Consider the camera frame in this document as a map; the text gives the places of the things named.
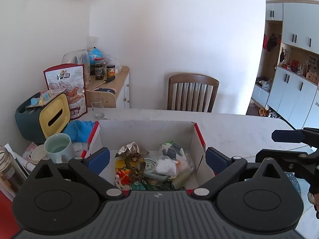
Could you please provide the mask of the right hand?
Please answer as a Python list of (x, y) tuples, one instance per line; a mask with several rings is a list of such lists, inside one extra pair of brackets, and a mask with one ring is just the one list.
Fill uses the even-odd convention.
[(319, 214), (319, 193), (312, 194), (311, 192), (308, 193), (308, 201), (314, 205), (314, 209), (316, 210), (316, 217), (318, 218)]

